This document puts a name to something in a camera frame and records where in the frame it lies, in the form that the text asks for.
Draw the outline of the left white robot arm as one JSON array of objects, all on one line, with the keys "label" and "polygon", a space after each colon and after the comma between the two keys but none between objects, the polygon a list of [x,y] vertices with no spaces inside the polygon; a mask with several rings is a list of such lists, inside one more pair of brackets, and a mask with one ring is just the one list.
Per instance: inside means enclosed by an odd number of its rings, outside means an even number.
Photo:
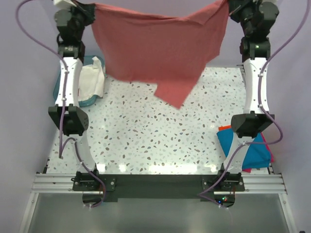
[{"label": "left white robot arm", "polygon": [[79,78],[85,56],[82,42],[85,27],[95,20],[94,4],[82,4],[76,0],[55,0],[58,11],[54,15],[58,55],[60,56],[60,85],[55,105],[48,113],[59,129],[59,158],[67,143],[72,143],[80,173],[95,172],[96,163],[91,155],[87,130],[89,118],[78,101]]}]

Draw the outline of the salmon pink t shirt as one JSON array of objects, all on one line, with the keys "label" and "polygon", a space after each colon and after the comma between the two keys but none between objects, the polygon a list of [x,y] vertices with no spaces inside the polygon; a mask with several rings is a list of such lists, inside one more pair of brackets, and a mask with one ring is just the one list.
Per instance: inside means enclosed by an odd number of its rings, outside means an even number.
[{"label": "salmon pink t shirt", "polygon": [[220,54],[228,14],[225,0],[186,17],[97,3],[91,27],[108,75],[124,82],[155,83],[155,96],[180,108],[207,63]]}]

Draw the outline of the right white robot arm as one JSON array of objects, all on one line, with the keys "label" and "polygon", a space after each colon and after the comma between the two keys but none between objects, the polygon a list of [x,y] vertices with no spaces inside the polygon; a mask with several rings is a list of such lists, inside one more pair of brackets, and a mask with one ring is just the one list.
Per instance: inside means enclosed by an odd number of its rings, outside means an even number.
[{"label": "right white robot arm", "polygon": [[254,139],[275,119],[269,113],[266,76],[271,55],[268,34],[279,10],[274,3],[263,0],[230,0],[228,3],[230,18],[241,25],[244,34],[240,53],[246,100],[243,113],[231,118],[233,140],[223,168],[225,172],[238,174]]}]

